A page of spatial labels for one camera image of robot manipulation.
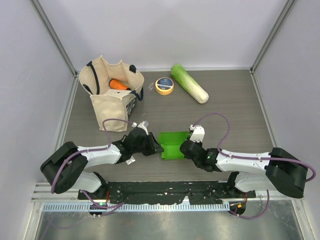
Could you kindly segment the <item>green paper box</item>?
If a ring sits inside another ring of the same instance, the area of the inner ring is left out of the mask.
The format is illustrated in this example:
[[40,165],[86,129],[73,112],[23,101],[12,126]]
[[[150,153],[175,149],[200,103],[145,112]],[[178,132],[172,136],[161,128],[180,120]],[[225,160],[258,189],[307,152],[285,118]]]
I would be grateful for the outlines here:
[[185,156],[180,151],[180,146],[190,137],[189,131],[160,132],[158,143],[163,148],[162,160],[180,160]]

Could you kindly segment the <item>small clear plastic bag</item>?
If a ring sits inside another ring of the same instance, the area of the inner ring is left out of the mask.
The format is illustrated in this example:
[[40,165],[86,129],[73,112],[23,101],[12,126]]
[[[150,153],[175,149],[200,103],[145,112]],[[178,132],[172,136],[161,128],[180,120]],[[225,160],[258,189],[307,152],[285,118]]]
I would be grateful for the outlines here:
[[127,165],[130,165],[130,164],[134,163],[135,161],[136,161],[136,159],[135,159],[134,156],[132,155],[132,156],[130,157],[130,159],[126,160],[126,163],[127,163]]

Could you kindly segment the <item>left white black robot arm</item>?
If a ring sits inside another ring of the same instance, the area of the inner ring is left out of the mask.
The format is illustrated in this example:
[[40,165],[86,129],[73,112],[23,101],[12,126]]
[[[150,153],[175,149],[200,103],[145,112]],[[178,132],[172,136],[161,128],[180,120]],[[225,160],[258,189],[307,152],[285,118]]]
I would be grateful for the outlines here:
[[80,199],[88,194],[100,200],[106,196],[108,184],[98,172],[86,172],[87,168],[105,164],[130,164],[135,160],[134,154],[140,153],[147,157],[162,152],[164,149],[152,132],[135,127],[110,145],[82,147],[68,141],[40,166],[40,171],[55,194],[76,189],[80,192]]

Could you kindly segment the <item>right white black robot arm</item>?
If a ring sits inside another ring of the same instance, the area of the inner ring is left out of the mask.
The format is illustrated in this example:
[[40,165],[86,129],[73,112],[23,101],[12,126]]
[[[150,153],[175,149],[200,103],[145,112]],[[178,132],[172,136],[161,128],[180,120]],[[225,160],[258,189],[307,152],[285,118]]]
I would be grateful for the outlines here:
[[230,172],[225,186],[230,197],[264,190],[277,190],[295,199],[304,196],[308,169],[282,148],[274,147],[271,152],[264,153],[238,153],[204,149],[202,143],[187,139],[179,150],[197,168],[207,172]]

